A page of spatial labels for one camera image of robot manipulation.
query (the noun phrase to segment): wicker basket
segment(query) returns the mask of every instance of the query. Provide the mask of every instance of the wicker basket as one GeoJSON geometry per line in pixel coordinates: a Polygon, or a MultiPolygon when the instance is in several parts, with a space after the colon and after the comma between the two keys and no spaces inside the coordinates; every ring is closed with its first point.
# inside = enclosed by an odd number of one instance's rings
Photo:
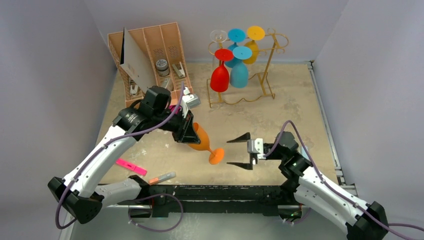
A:
{"type": "MultiPolygon", "coordinates": [[[[150,58],[151,67],[153,68],[157,85],[160,86],[166,78],[171,78],[173,85],[173,91],[171,91],[172,105],[177,104],[182,82],[184,82],[184,85],[190,89],[191,93],[193,93],[193,88],[190,83],[186,67],[186,60],[184,59],[180,30],[176,22],[133,29],[129,30],[129,33],[138,44],[141,51],[150,58]],[[159,76],[155,67],[155,63],[159,59],[166,59],[168,61],[170,71],[168,76],[159,76]],[[179,78],[172,67],[172,64],[179,65],[180,62],[184,68],[184,78],[179,78]]],[[[139,93],[135,96],[130,94],[131,85],[135,85],[135,83],[130,80],[128,74],[120,67],[122,37],[123,32],[108,34],[108,46],[116,67],[122,76],[125,88],[125,105],[129,107],[135,100],[142,99],[144,97],[144,93],[139,91],[139,93]]]]}

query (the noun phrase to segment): robotic arm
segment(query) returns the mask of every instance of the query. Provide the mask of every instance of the robotic arm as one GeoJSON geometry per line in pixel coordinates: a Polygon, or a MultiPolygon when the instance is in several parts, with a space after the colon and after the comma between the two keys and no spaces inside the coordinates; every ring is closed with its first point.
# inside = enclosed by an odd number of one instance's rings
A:
{"type": "Polygon", "coordinates": [[[253,166],[258,164],[259,160],[281,160],[278,168],[287,178],[281,185],[281,190],[288,193],[286,195],[291,196],[296,202],[311,207],[333,222],[346,234],[348,240],[381,240],[387,234],[388,231],[368,215],[388,226],[384,208],[377,202],[369,204],[351,195],[323,175],[313,161],[297,151],[299,144],[291,132],[280,132],[274,143],[264,143],[262,138],[251,139],[249,132],[228,141],[228,143],[240,142],[247,142],[250,162],[228,162],[228,164],[253,170],[253,166]]]}
{"type": "MultiPolygon", "coordinates": [[[[182,109],[159,129],[172,132],[177,143],[199,144],[200,139],[193,127],[193,114],[188,107],[198,105],[198,97],[187,92],[188,89],[184,90],[185,96],[180,104],[182,109]]],[[[170,116],[170,102],[171,93],[167,89],[159,86],[149,88],[143,100],[137,100],[119,112],[103,139],[73,171],[63,178],[53,177],[50,180],[48,188],[56,200],[81,224],[91,221],[102,208],[137,198],[142,189],[137,178],[130,177],[108,185],[99,185],[99,182],[116,160],[143,137],[143,134],[134,133],[151,129],[170,116]]]]}

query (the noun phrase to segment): wooden tabletop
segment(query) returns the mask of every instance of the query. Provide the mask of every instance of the wooden tabletop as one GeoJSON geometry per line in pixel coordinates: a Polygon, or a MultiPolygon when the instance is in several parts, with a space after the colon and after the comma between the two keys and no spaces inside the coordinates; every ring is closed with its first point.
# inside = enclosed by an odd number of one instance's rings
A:
{"type": "MultiPolygon", "coordinates": [[[[265,64],[249,66],[252,75],[263,72],[265,64]]],[[[271,64],[268,80],[275,99],[263,97],[255,102],[240,102],[236,105],[215,104],[209,107],[206,80],[211,77],[212,64],[188,63],[193,91],[201,104],[192,109],[194,121],[208,133],[212,149],[224,148],[225,157],[217,165],[209,164],[207,151],[196,151],[186,144],[174,142],[170,132],[155,130],[125,152],[121,158],[147,170],[146,181],[168,172],[176,172],[176,178],[165,184],[202,185],[281,185],[285,177],[278,166],[280,161],[260,161],[253,170],[244,170],[226,162],[248,163],[246,143],[226,143],[250,132],[252,138],[263,138],[273,143],[286,120],[292,120],[318,168],[337,183],[334,160],[317,101],[314,85],[304,64],[271,64]]],[[[245,97],[256,99],[262,93],[259,81],[251,80],[247,87],[229,87],[223,93],[228,102],[245,97]]],[[[217,100],[216,93],[212,100],[217,100]]],[[[99,133],[101,139],[111,126],[113,119],[125,108],[124,84],[117,74],[107,110],[99,133]]],[[[101,183],[115,183],[134,175],[128,169],[114,165],[101,183]]]]}

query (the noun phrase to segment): white wall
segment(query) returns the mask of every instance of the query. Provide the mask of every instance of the white wall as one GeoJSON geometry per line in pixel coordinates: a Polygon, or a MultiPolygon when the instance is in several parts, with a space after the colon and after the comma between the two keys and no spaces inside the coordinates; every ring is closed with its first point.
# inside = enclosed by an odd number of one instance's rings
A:
{"type": "MultiPolygon", "coordinates": [[[[143,28],[178,22],[187,61],[212,61],[208,52],[215,29],[275,28],[289,37],[275,61],[309,61],[317,56],[348,0],[85,0],[97,26],[107,34],[123,27],[143,28]]],[[[270,48],[272,40],[260,47],[270,48]]]]}
{"type": "Polygon", "coordinates": [[[390,222],[422,227],[423,18],[424,1],[351,0],[314,64],[346,179],[390,222]]]}
{"type": "Polygon", "coordinates": [[[114,71],[82,0],[1,0],[2,239],[58,239],[47,183],[94,146],[114,71]]]}

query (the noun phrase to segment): light blue object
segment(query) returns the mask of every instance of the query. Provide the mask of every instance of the light blue object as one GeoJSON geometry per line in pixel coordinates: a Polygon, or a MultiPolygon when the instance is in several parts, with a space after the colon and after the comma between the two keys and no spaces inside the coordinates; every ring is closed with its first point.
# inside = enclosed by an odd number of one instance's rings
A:
{"type": "MultiPolygon", "coordinates": [[[[227,49],[228,50],[230,50],[231,52],[235,49],[235,48],[237,48],[238,47],[238,45],[237,45],[237,43],[235,42],[234,44],[231,44],[227,49]]],[[[241,59],[238,59],[238,58],[233,58],[231,61],[226,61],[225,62],[225,65],[227,66],[227,67],[229,67],[229,68],[233,68],[236,64],[238,64],[238,63],[240,63],[242,60],[241,59]]]]}
{"type": "Polygon", "coordinates": [[[246,33],[240,28],[233,28],[228,32],[228,38],[235,43],[241,43],[246,39],[246,33]]]}
{"type": "Polygon", "coordinates": [[[237,46],[232,50],[232,54],[240,62],[232,67],[229,75],[229,84],[235,88],[242,89],[248,85],[249,71],[248,67],[241,60],[250,58],[252,56],[252,50],[246,46],[237,46]]]}
{"type": "Polygon", "coordinates": [[[303,156],[305,159],[309,160],[309,157],[308,157],[308,155],[306,154],[306,151],[305,151],[304,147],[302,146],[302,148],[300,149],[300,154],[302,154],[302,156],[303,156]]]}

